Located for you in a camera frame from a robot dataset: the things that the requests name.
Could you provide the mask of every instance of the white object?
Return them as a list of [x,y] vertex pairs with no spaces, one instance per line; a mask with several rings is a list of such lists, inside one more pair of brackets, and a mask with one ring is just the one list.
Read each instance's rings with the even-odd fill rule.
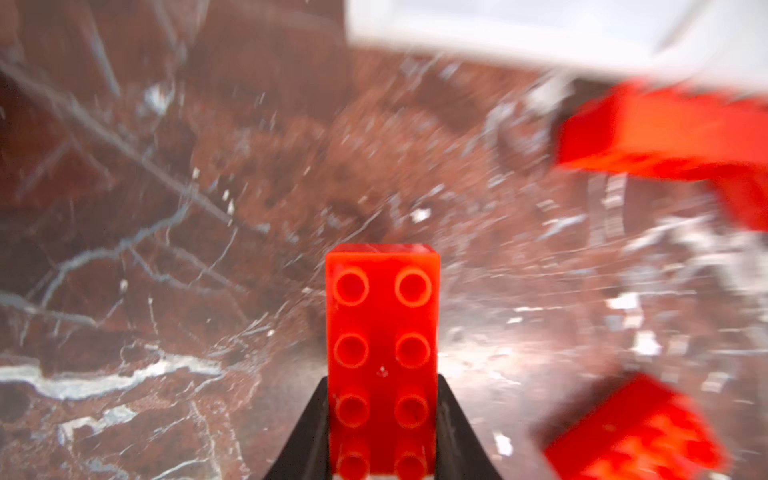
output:
[[347,38],[768,91],[764,0],[346,0]]
[[525,95],[525,107],[539,115],[550,114],[571,95],[571,75],[565,72],[553,74]]
[[661,353],[661,345],[656,341],[656,333],[640,330],[634,334],[634,345],[631,350],[637,356],[656,356]]
[[505,457],[512,456],[512,452],[515,449],[512,448],[512,442],[508,436],[503,435],[501,432],[493,432],[493,439],[496,442],[496,450],[498,451],[499,455],[503,455]]
[[430,218],[432,216],[432,209],[431,208],[417,208],[413,212],[411,212],[411,221],[413,223],[421,223],[424,220]]
[[632,310],[639,307],[640,300],[636,292],[624,292],[605,300],[605,305],[613,310]]
[[158,116],[165,115],[170,103],[174,100],[174,86],[154,84],[144,91],[144,103]]

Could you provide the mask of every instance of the marble surface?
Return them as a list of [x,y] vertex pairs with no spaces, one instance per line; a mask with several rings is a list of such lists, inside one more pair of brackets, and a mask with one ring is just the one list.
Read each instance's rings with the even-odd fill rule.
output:
[[354,241],[442,255],[439,369],[505,478],[638,370],[765,478],[764,239],[552,168],[542,72],[350,48],[330,0],[1,0],[0,51],[1,477],[261,478]]

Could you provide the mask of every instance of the toy brick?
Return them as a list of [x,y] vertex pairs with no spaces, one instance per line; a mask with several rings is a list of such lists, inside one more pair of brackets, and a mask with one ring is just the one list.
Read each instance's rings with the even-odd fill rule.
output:
[[768,170],[741,169],[712,184],[729,215],[751,230],[768,232]]
[[564,167],[668,180],[706,180],[732,167],[768,168],[768,111],[753,101],[625,83],[564,122]]
[[329,450],[344,480],[434,472],[439,281],[426,245],[326,256]]
[[691,480],[721,468],[721,448],[689,400],[638,375],[545,450],[563,480]]

